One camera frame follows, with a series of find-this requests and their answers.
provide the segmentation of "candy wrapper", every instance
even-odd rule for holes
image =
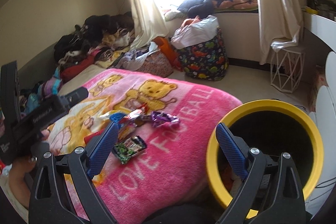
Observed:
[[[121,164],[126,164],[132,157],[146,148],[147,145],[144,140],[139,136],[135,136],[116,144],[112,149],[112,153],[121,161]]]
[[[159,111],[152,111],[150,115],[141,115],[140,119],[144,122],[152,122],[153,127],[157,127],[165,122],[178,123],[180,121],[177,116]]]
[[[122,120],[125,120],[124,118],[126,116],[128,115],[126,115],[123,112],[116,112],[110,116],[110,120],[118,124],[119,128],[118,141],[121,141],[124,138],[126,138],[129,134],[134,132],[137,127],[137,124],[134,123],[132,120],[121,123]]]
[[[131,122],[131,121],[135,121],[135,119],[137,119],[138,117],[140,117],[142,114],[146,114],[148,111],[148,107],[146,104],[143,104],[141,107],[139,107],[138,109],[132,111],[131,113],[129,113],[128,115],[126,115],[125,117],[123,117],[119,123],[125,123],[125,122]]]

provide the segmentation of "curtain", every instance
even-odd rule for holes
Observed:
[[[148,45],[157,36],[168,34],[164,18],[154,0],[129,0],[134,20],[135,40],[131,49]]]
[[[283,38],[283,47],[297,46],[303,27],[299,0],[258,0],[260,63],[264,64],[274,39]]]

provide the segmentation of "cable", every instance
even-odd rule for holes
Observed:
[[[324,184],[324,183],[329,182],[329,181],[334,180],[334,179],[336,179],[336,177],[334,177],[334,178],[332,178],[332,179],[329,179],[329,180],[326,180],[326,181],[324,181],[324,182],[321,182],[320,184],[316,185],[315,188],[317,188],[317,187],[320,186],[321,184]]]
[[[315,189],[319,189],[319,188],[326,188],[326,187],[328,187],[328,186],[330,186],[330,185],[333,185],[333,184],[335,184],[336,183],[336,181],[334,181],[333,183],[330,183],[330,184],[328,184],[328,185],[325,185],[325,186],[319,186],[319,187],[315,187]]]
[[[309,202],[310,202],[310,201],[313,201],[313,200],[315,200],[315,199],[317,199],[317,198],[319,198],[319,197],[321,197],[321,196],[323,196],[324,194],[328,193],[328,192],[331,191],[331,190],[332,190],[332,189],[329,189],[328,191],[324,192],[322,195],[319,195],[319,196],[317,196],[316,198],[313,198],[313,199],[309,200]]]
[[[123,9],[125,2],[126,2],[126,0],[124,0],[123,3],[121,4],[121,6],[119,8],[119,11],[118,11],[118,15],[120,14],[121,10]]]

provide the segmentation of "white geometric stool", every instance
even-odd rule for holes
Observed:
[[[277,52],[273,50],[270,63],[271,85],[281,92],[293,93],[302,77],[304,48],[296,46],[282,48]]]

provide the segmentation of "teddy bear print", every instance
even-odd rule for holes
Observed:
[[[103,96],[99,99],[103,99],[103,101],[98,103],[95,101],[96,99],[91,99],[89,101],[93,102],[84,106],[76,115],[69,115],[63,124],[63,129],[52,141],[48,140],[50,148],[65,149],[66,153],[71,153],[77,146],[85,146],[84,137],[92,134],[90,128],[93,125],[94,117],[112,102],[113,97]]]
[[[168,104],[176,103],[177,99],[172,98],[169,101],[163,101],[162,98],[169,92],[177,89],[177,84],[166,83],[163,81],[147,80],[138,90],[130,89],[126,92],[126,99],[116,104],[113,109],[118,110],[120,107],[126,107],[131,110],[139,108],[146,103],[149,110],[159,111],[167,107]]]
[[[108,88],[109,86],[112,86],[114,83],[118,82],[120,79],[122,79],[122,75],[111,75],[106,80],[99,81],[97,85],[90,90],[90,93],[96,97],[98,96],[104,89]]]

